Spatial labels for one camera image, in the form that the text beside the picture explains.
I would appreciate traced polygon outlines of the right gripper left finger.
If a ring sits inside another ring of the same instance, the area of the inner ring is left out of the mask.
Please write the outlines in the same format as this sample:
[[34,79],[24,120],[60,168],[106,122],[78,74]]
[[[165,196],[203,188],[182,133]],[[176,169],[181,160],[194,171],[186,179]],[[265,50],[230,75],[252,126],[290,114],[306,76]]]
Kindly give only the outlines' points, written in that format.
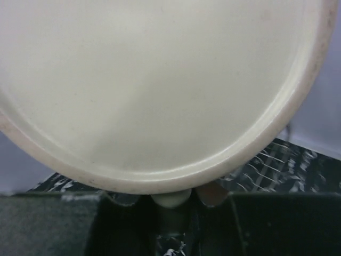
[[106,192],[1,197],[1,255],[155,255],[138,196]]

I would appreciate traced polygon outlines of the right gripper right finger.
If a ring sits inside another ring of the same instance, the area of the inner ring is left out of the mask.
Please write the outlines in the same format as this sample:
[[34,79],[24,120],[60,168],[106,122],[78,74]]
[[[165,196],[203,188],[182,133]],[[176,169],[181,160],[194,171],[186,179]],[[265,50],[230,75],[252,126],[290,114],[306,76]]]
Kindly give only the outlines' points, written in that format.
[[187,255],[340,255],[335,193],[195,189]]

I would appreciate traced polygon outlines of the green interior white mug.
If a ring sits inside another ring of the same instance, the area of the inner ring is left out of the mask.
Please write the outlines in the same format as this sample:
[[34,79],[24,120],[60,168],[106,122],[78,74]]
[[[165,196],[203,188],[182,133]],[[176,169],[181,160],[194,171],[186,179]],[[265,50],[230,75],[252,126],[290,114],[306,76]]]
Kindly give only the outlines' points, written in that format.
[[252,159],[323,64],[337,1],[1,1],[1,131],[172,206]]

